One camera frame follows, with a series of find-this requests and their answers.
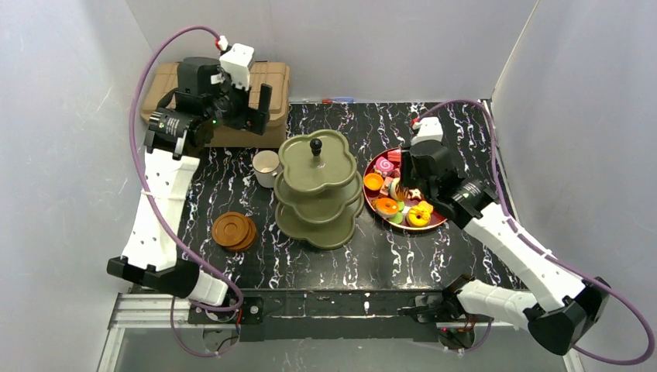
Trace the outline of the yellow frosted donut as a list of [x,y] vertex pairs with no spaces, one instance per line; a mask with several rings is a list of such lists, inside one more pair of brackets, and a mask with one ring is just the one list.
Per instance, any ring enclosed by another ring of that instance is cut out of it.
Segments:
[[432,210],[430,208],[421,207],[420,205],[409,208],[406,213],[406,223],[410,227],[422,228],[427,226],[432,219]]

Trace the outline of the green three-tier dessert stand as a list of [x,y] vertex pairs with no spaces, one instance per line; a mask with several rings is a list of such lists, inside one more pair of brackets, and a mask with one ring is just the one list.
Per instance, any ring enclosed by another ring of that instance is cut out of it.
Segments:
[[320,250],[347,244],[365,204],[347,138],[333,129],[292,136],[281,144],[278,158],[282,172],[273,189],[279,230]]

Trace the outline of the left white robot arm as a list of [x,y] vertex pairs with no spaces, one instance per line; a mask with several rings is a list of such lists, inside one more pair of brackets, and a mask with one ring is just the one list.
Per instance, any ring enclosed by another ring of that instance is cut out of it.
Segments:
[[272,88],[253,85],[260,72],[250,57],[187,57],[157,68],[141,110],[148,128],[137,157],[143,188],[132,232],[111,258],[114,277],[206,306],[222,307],[229,285],[195,255],[178,255],[177,230],[187,192],[219,126],[264,134]]

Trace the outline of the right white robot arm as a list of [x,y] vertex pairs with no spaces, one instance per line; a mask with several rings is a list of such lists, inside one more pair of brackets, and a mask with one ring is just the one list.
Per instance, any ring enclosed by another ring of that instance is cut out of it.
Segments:
[[514,291],[463,275],[442,290],[460,314],[485,315],[529,331],[544,349],[567,354],[597,322],[608,301],[591,281],[549,262],[512,229],[484,181],[459,175],[449,149],[434,139],[401,149],[404,188],[417,188],[435,212],[492,251],[527,287]]

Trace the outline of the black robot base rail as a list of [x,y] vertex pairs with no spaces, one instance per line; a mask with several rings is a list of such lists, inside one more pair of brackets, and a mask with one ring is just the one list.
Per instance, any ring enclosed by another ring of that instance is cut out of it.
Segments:
[[243,342],[279,339],[410,339],[444,342],[448,348],[474,344],[475,326],[430,290],[256,290],[244,291],[236,315],[189,311],[192,325],[238,326]]

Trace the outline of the orange glazed donut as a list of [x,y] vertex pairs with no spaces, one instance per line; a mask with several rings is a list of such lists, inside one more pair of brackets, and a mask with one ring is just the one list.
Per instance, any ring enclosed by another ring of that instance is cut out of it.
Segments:
[[398,202],[392,198],[378,198],[374,203],[374,208],[385,219],[395,217],[400,211]]

